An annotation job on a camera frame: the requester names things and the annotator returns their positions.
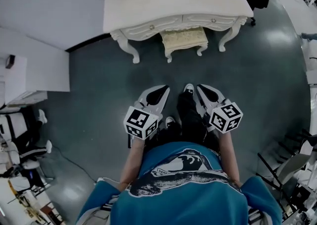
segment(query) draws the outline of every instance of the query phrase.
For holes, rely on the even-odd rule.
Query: curved table leg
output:
[[[201,45],[200,48],[197,50],[197,55],[201,56],[202,52],[206,50],[207,48],[208,48],[208,44]]]
[[[220,39],[220,42],[219,42],[220,52],[226,51],[224,44],[230,41],[231,39],[235,38],[236,35],[238,35],[241,25],[244,25],[246,20],[247,20],[246,17],[239,17],[236,23],[230,28],[230,30]]]
[[[167,63],[171,63],[172,62],[172,56],[171,53],[173,51],[165,51],[165,57],[167,57]]]
[[[118,44],[120,48],[129,54],[133,55],[133,63],[137,64],[140,62],[140,56],[138,51],[129,44],[128,39],[122,34],[121,31],[116,30],[110,33],[112,38],[116,41],[118,41]]]

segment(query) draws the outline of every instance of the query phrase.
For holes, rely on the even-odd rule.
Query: white vanity table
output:
[[[248,17],[253,17],[253,11],[246,0],[105,0],[104,32],[133,55],[133,63],[139,63],[139,54],[128,40],[197,27],[229,29],[219,42],[224,52],[224,44],[239,33]]]

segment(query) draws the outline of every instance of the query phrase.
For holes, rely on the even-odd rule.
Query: sneaker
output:
[[[46,146],[45,146],[46,152],[47,152],[48,154],[50,154],[50,153],[52,152],[52,147],[53,147],[53,144],[51,143],[50,140],[48,140],[47,143],[46,143]]]
[[[45,116],[45,113],[43,110],[39,110],[39,121],[41,121],[43,124],[46,124],[48,122],[48,119]]]
[[[189,92],[189,93],[191,93],[192,95],[194,95],[194,86],[193,86],[193,84],[187,84],[186,86],[185,86],[185,88],[184,88],[184,93],[185,92]]]
[[[169,128],[169,126],[172,124],[172,123],[175,123],[175,119],[172,117],[172,116],[168,116],[165,120],[165,126],[166,128]]]

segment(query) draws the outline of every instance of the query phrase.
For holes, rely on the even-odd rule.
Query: teal t-shirt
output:
[[[250,178],[240,189],[222,171],[215,152],[190,142],[147,152],[138,179],[122,193],[99,182],[79,217],[118,194],[111,225],[246,225],[248,206],[268,213],[274,225],[282,221],[280,207],[260,178]]]

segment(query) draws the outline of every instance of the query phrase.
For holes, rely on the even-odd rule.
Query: table drawer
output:
[[[185,14],[183,23],[197,23],[217,31],[226,30],[233,26],[237,17],[219,16],[212,14]]]
[[[147,39],[175,24],[182,23],[182,15],[174,15],[149,21],[134,27],[121,29],[127,39],[141,41]]]

